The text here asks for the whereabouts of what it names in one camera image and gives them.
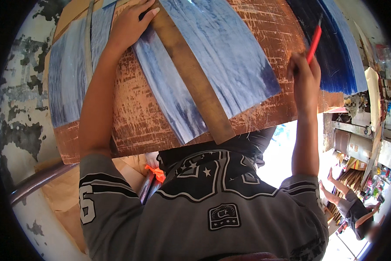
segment work surface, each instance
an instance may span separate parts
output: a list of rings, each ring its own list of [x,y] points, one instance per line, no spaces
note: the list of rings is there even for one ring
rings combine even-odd
[[[103,0],[96,2],[101,7]],[[113,19],[126,7],[136,3],[125,0],[116,5]],[[285,77],[292,52],[303,52],[304,35],[285,0],[228,0],[248,25],[263,48],[281,86],[281,93],[230,119],[236,134],[275,126],[297,119],[293,82]],[[88,1],[73,0],[60,17],[53,43],[66,31],[69,22],[86,14]],[[49,58],[46,57],[47,78]],[[117,66],[114,97],[113,157],[122,157],[179,147],[165,116],[161,112],[133,51],[129,48]],[[319,112],[343,106],[342,93],[320,92]],[[79,121],[54,129],[59,152],[65,164],[79,161]],[[213,140],[209,133],[188,144]]]

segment shirt sleeve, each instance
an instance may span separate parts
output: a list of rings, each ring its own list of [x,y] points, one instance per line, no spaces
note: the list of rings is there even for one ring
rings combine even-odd
[[[291,176],[281,183],[279,189],[307,206],[318,217],[320,222],[327,227],[317,177],[308,175]]]
[[[79,203],[90,258],[131,258],[143,206],[110,158],[90,154],[81,160]]]

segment gray t-shirt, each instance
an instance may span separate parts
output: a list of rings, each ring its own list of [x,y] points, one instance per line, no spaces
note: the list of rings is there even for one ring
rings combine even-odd
[[[258,252],[320,260],[327,247],[316,177],[293,176],[276,189],[245,156],[204,151],[177,163],[142,206],[110,158],[88,155],[80,170],[81,222],[94,260],[218,260]]]

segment bare foot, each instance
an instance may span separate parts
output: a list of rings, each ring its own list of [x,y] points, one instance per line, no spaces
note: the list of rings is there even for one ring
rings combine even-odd
[[[323,191],[325,190],[324,186],[323,186],[323,182],[321,180],[319,180],[319,187],[320,189]]]
[[[332,181],[332,180],[333,180],[332,168],[330,168],[330,170],[329,170],[329,175],[327,176],[327,180],[328,180],[328,181]]]

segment man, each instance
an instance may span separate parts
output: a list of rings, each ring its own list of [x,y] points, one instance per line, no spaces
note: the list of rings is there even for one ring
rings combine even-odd
[[[327,180],[332,182],[345,195],[346,199],[333,195],[325,189],[322,181],[319,181],[320,189],[323,191],[324,196],[337,207],[340,214],[354,231],[356,239],[362,240],[365,237],[369,242],[373,242],[381,229],[379,224],[373,222],[373,215],[380,209],[381,202],[378,202],[375,206],[365,207],[351,189],[333,178],[332,168],[330,168]]]
[[[81,222],[94,260],[320,260],[327,246],[317,175],[320,67],[292,54],[298,110],[293,176],[276,189],[256,175],[273,130],[160,152],[167,178],[141,205],[110,157],[116,67],[159,10],[119,15],[83,102]]]

